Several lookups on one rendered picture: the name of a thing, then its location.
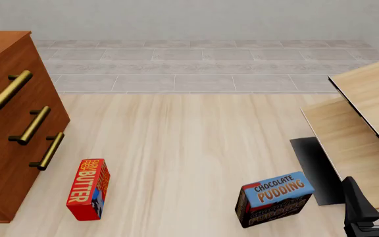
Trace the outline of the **pale wooden panel dark edge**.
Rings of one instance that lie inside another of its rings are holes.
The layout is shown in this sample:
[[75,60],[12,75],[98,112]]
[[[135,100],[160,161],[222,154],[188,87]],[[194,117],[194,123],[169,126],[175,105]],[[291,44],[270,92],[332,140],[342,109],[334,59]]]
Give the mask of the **pale wooden panel dark edge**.
[[328,80],[379,139],[379,62]]

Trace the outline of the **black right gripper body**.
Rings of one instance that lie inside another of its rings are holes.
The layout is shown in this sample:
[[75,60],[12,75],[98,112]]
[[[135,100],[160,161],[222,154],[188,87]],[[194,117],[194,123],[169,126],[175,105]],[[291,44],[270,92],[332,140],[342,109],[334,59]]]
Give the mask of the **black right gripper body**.
[[379,237],[379,225],[359,226],[351,223],[343,228],[347,237]]

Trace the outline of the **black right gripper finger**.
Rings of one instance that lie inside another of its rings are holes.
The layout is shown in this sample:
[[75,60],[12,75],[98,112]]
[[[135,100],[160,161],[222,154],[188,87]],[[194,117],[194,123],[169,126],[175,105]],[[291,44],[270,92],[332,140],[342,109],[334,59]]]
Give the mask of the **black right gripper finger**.
[[353,177],[342,182],[345,197],[345,224],[373,223],[379,219],[379,212],[371,205]]

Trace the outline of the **chocolate pudding box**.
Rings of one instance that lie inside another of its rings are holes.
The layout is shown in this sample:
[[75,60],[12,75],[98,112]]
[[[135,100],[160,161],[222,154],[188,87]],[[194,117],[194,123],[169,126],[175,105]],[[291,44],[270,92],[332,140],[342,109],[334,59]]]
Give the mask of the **chocolate pudding box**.
[[235,206],[243,228],[300,213],[315,192],[301,171],[243,185]]

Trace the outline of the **pale wooden panel white edge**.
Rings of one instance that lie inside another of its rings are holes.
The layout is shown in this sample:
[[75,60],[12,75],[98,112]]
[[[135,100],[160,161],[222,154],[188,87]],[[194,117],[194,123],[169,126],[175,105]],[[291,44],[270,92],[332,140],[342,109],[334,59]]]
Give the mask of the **pale wooden panel white edge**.
[[343,98],[304,106],[301,112],[338,177],[355,179],[379,209],[379,139]]

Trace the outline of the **red butter box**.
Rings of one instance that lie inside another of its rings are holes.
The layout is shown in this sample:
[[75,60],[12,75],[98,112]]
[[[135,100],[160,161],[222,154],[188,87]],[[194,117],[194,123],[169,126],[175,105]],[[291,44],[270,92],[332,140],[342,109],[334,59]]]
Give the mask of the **red butter box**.
[[81,161],[66,201],[77,221],[101,219],[110,177],[104,159]]

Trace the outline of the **red-brown wooden drawer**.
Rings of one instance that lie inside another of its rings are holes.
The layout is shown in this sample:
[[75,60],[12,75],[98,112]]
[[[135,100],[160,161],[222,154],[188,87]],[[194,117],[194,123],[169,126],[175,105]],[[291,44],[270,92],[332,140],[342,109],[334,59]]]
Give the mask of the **red-brown wooden drawer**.
[[33,76],[25,86],[0,110],[0,130],[15,122],[18,114],[32,104],[32,87],[43,71],[41,59],[29,31],[0,31],[0,93],[11,81],[8,75],[29,70]]
[[[46,136],[57,133],[51,127],[51,120],[62,108],[53,83],[41,62],[28,66],[18,66],[3,72],[0,76],[0,93],[11,81],[8,76],[29,70],[32,78],[0,109],[0,196],[25,191],[28,183],[35,179],[38,170],[30,168],[28,163],[38,161],[49,142]],[[44,106],[51,112],[26,145],[18,141],[10,141],[10,136],[19,137],[36,118],[30,111],[41,110]]]
[[[9,141],[21,136],[36,118],[30,111],[44,106],[50,112],[26,145]],[[29,163],[41,161],[50,145],[48,136],[63,132],[69,117],[57,92],[19,93],[0,110],[0,223],[14,219],[39,170]]]

